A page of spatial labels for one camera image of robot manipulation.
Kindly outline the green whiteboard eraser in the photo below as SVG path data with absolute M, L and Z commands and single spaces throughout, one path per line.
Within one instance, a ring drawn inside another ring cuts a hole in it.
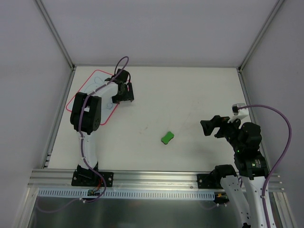
M 168 131 L 162 138 L 161 142 L 167 145 L 174 138 L 174 134 L 171 131 Z

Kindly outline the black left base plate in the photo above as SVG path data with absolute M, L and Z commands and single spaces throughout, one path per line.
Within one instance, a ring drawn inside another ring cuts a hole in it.
M 101 187 L 113 186 L 114 173 L 113 172 L 99 172 L 97 175 L 91 170 L 75 171 L 73 173 L 71 185 L 76 187 Z

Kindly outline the aluminium mounting rail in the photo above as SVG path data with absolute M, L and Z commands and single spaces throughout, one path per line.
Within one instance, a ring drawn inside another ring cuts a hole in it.
M 198 189 L 197 174 L 181 171 L 109 171 L 114 173 L 111 189 L 125 190 L 207 190 Z M 34 169 L 28 187 L 71 187 L 74 170 Z M 212 190 L 222 191 L 221 187 Z

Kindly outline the left aluminium frame post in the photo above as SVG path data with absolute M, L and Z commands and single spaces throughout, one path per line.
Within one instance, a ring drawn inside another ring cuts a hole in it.
M 52 37 L 54 38 L 56 44 L 58 45 L 65 61 L 67 62 L 68 66 L 70 69 L 74 69 L 75 67 L 75 64 L 73 63 L 72 61 L 72 58 L 70 57 L 46 7 L 45 7 L 45 4 L 42 0 L 33 0 L 35 5 L 37 6 L 43 20 L 45 21 L 46 25 L 47 25 L 47 28 L 49 29 L 49 31 L 51 32 L 51 35 Z

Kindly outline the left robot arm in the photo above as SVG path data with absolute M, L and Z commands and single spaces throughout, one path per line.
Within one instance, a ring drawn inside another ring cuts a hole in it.
M 95 132 L 107 123 L 120 102 L 134 100 L 131 75 L 124 69 L 109 75 L 95 71 L 72 99 L 70 123 L 78 133 L 81 157 L 73 174 L 73 186 L 97 185 Z

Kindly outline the aluminium frame post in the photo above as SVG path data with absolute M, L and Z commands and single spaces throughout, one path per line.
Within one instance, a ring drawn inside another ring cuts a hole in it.
M 268 31 L 268 28 L 272 24 L 273 20 L 275 19 L 276 15 L 278 14 L 279 10 L 281 9 L 282 5 L 285 3 L 285 0 L 277 0 L 271 9 L 270 13 L 268 14 L 266 20 L 262 24 L 261 29 L 258 31 L 256 37 L 254 38 L 253 43 L 251 44 L 249 50 L 247 51 L 245 57 L 243 58 L 241 64 L 238 67 L 239 72 L 241 73 L 249 60 L 251 59 L 253 53 L 257 49 L 259 43 L 262 41 L 262 38 Z
M 35 5 L 37 6 L 43 20 L 45 21 L 46 25 L 47 25 L 47 28 L 49 29 L 49 31 L 51 32 L 51 35 L 52 37 L 54 38 L 56 44 L 58 45 L 65 61 L 67 62 L 68 66 L 70 69 L 74 69 L 75 67 L 75 64 L 73 63 L 72 61 L 72 58 L 70 57 L 46 7 L 45 7 L 45 4 L 42 0 L 33 0 Z

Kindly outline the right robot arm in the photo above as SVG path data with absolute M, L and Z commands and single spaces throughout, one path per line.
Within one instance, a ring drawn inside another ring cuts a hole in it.
M 269 228 L 272 223 L 266 209 L 269 199 L 263 190 L 268 176 L 266 161 L 259 150 L 262 140 L 261 128 L 251 122 L 241 123 L 240 119 L 214 116 L 200 122 L 205 136 L 215 128 L 216 138 L 224 138 L 234 151 L 234 165 L 217 165 L 198 184 L 223 188 L 240 228 Z

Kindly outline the right aluminium frame post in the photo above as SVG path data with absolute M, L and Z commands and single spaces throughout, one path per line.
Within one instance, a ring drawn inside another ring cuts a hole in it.
M 238 67 L 239 72 L 241 73 L 249 60 L 251 59 L 253 53 L 257 49 L 259 43 L 262 41 L 262 38 L 268 31 L 268 28 L 272 24 L 273 20 L 275 19 L 276 15 L 278 14 L 279 10 L 281 9 L 282 5 L 285 3 L 285 0 L 277 0 L 271 9 L 270 13 L 268 14 L 266 20 L 262 24 L 261 29 L 258 31 L 256 37 L 254 38 L 253 43 L 251 44 L 249 50 L 247 51 L 245 57 L 243 58 L 241 64 Z

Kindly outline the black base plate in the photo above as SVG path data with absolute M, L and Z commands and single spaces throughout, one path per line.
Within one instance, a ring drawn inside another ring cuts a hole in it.
M 99 172 L 97 175 L 91 170 L 75 171 L 73 173 L 71 185 L 76 187 L 101 187 L 113 186 L 114 173 L 113 172 Z
M 198 189 L 217 189 L 217 183 L 211 174 L 197 174 Z

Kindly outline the pink framed whiteboard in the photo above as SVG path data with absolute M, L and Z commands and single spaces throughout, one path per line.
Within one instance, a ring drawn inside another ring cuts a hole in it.
M 70 116 L 74 104 L 75 95 L 77 92 L 87 93 L 96 90 L 106 83 L 106 79 L 112 75 L 102 70 L 95 70 L 90 75 L 80 74 L 80 82 L 76 83 L 76 91 L 72 92 L 72 97 L 67 100 L 66 104 L 66 121 L 70 123 Z M 102 98 L 101 104 L 101 122 L 100 125 L 106 125 L 112 114 L 116 110 L 118 104 L 114 103 L 112 97 L 117 95 L 118 85 L 112 82 L 109 86 L 97 91 L 94 96 Z

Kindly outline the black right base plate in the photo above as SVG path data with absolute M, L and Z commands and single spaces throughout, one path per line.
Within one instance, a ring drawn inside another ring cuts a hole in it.
M 217 183 L 211 174 L 197 174 L 198 189 L 217 189 Z

